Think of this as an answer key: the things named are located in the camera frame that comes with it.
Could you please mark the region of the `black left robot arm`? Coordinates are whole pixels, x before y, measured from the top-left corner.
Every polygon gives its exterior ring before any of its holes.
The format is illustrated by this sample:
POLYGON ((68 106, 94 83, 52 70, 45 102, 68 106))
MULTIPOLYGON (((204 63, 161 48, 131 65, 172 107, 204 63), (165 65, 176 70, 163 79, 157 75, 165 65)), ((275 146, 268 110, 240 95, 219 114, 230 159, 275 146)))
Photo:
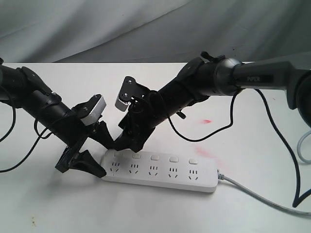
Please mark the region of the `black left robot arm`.
POLYGON ((88 138, 106 149, 113 148, 114 141, 107 125, 100 120, 106 107, 101 94, 93 95, 88 101, 68 108, 61 97, 31 69, 1 65, 0 101, 12 107, 13 120, 16 120, 16 110, 21 108, 35 119, 35 127, 41 123, 46 131, 50 131, 66 144, 55 166, 58 171, 64 173, 75 169, 98 178, 106 176, 105 169, 88 150, 80 151, 88 138))

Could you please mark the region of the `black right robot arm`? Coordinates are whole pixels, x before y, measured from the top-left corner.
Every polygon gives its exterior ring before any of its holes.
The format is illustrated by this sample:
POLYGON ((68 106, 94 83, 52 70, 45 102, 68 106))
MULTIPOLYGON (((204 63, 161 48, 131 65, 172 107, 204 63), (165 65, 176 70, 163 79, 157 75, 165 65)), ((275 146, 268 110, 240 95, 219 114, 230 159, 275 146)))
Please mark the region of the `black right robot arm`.
POLYGON ((311 122, 311 54, 303 52, 245 63, 223 55, 202 52, 158 91, 126 76, 115 106, 125 112, 115 150, 140 151, 156 126, 185 107, 211 96, 233 96, 244 89, 282 90, 288 107, 311 122))

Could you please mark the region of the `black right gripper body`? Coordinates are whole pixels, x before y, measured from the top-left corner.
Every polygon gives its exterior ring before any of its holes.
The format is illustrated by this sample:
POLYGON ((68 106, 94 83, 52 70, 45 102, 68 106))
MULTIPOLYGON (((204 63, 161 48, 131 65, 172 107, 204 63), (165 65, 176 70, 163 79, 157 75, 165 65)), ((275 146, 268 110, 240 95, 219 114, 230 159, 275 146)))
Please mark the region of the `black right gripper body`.
POLYGON ((151 100, 156 94, 155 90, 150 92, 140 100, 131 100, 128 112, 120 121, 121 134, 127 134, 134 138, 148 139, 155 126, 152 121, 155 119, 155 101, 151 100))

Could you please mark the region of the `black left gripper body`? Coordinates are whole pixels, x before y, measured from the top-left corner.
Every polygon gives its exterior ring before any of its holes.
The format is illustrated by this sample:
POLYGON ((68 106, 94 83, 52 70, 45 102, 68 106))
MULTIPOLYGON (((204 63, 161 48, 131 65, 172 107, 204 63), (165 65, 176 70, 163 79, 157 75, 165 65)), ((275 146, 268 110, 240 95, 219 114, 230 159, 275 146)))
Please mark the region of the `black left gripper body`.
POLYGON ((99 122, 97 121, 89 126, 83 124, 78 116, 83 104, 79 103, 74 106, 63 119, 57 121, 52 126, 52 132, 67 145, 55 165, 55 168, 62 173, 70 170, 71 159, 76 153, 80 152, 85 141, 91 138, 94 125, 99 122))

